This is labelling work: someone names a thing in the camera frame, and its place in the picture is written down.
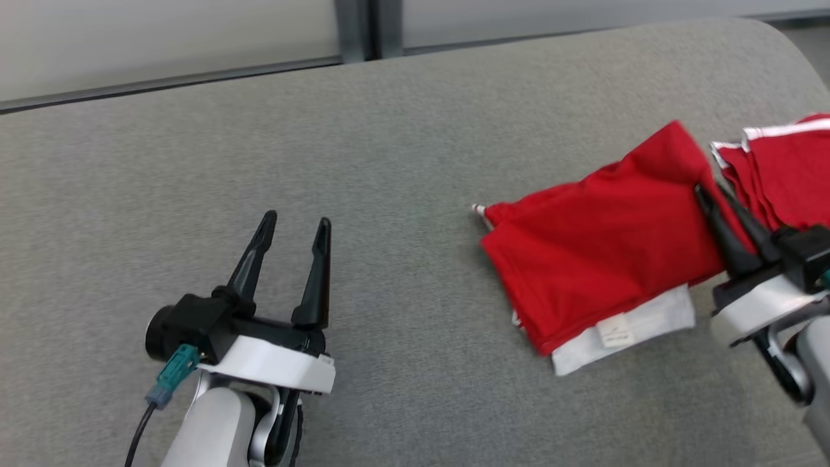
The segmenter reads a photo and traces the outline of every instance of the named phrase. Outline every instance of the white wall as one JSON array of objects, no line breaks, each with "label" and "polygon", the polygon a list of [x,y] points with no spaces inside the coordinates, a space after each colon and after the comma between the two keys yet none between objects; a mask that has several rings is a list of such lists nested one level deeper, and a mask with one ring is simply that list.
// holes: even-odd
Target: white wall
[{"label": "white wall", "polygon": [[339,54],[333,0],[0,5],[0,101]]},{"label": "white wall", "polygon": [[403,0],[403,46],[828,7],[830,0]]}]

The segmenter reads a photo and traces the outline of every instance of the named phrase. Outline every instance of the floor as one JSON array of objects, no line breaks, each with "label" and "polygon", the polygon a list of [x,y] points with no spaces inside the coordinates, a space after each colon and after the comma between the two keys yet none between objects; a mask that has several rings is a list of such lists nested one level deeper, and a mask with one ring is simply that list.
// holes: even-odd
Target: floor
[{"label": "floor", "polygon": [[813,64],[830,87],[830,18],[773,22]]}]

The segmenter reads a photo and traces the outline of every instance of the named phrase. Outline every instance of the black cable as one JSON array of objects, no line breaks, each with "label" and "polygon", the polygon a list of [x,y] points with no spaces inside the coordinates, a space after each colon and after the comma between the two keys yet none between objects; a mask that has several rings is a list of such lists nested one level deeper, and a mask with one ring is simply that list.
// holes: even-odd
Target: black cable
[{"label": "black cable", "polygon": [[288,467],[295,467],[297,456],[300,455],[300,440],[303,437],[303,406],[297,406],[297,435],[294,437],[294,449],[291,451],[291,460]]},{"label": "black cable", "polygon": [[147,410],[144,412],[144,416],[141,417],[139,427],[135,429],[135,435],[133,435],[133,442],[129,444],[129,451],[127,451],[127,461],[124,462],[124,467],[130,467],[133,464],[135,450],[139,447],[139,440],[141,439],[141,434],[144,433],[144,427],[147,426],[147,422],[150,420],[150,416],[153,414],[153,410],[155,410],[156,406],[157,404],[155,402],[150,402],[147,405]]}]

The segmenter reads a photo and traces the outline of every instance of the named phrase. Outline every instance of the white cloth label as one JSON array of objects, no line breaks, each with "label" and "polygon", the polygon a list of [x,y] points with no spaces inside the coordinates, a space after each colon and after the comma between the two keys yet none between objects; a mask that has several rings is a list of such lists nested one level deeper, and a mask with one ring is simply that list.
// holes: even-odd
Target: white cloth label
[{"label": "white cloth label", "polygon": [[597,323],[597,331],[603,339],[603,345],[609,347],[625,347],[637,342],[624,313],[603,319]]}]

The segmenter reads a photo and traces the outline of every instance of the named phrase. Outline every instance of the teal connector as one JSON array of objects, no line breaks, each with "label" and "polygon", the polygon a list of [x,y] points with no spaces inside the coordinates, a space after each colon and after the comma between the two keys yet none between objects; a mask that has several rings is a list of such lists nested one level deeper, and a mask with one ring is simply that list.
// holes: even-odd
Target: teal connector
[{"label": "teal connector", "polygon": [[176,353],[167,360],[161,373],[156,376],[156,385],[147,393],[144,400],[148,404],[154,403],[158,410],[162,410],[173,399],[173,392],[178,385],[196,370],[199,360],[199,350],[196,347],[188,344],[179,346]]}]

